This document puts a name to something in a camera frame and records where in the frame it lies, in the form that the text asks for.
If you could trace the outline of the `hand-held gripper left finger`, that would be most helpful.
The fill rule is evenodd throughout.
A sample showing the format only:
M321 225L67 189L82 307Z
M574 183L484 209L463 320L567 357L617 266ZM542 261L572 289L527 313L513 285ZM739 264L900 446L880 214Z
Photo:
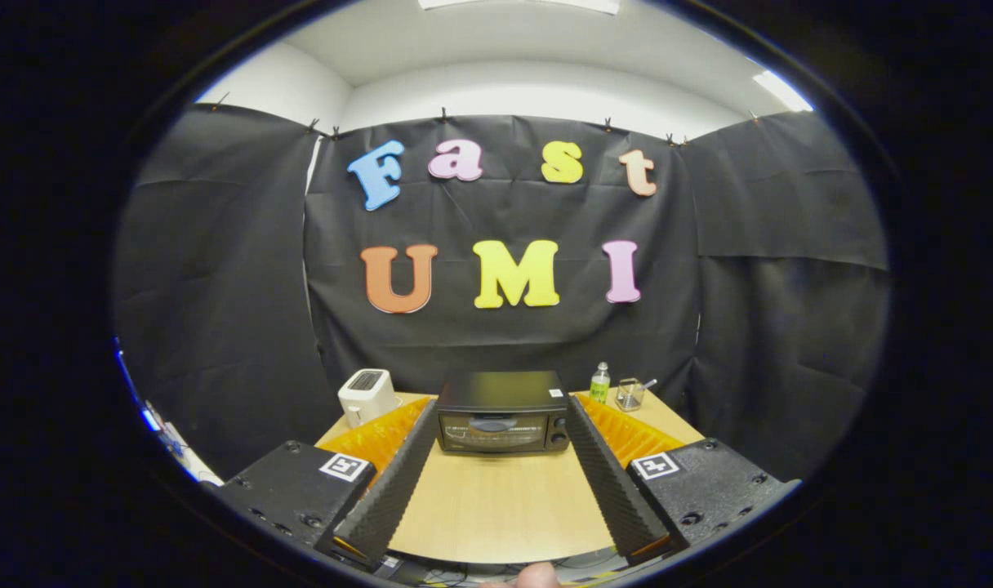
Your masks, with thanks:
M327 449L288 440L212 497L306 558L376 570L432 450L438 413L418 399L335 438Z

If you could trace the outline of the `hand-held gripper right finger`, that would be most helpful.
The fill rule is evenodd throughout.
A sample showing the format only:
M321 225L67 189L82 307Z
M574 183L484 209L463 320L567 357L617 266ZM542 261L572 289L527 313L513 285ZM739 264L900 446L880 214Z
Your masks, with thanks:
M613 546L630 566L708 550L800 485L798 479L780 480L714 438L648 450L621 465L576 397L568 401L567 426Z

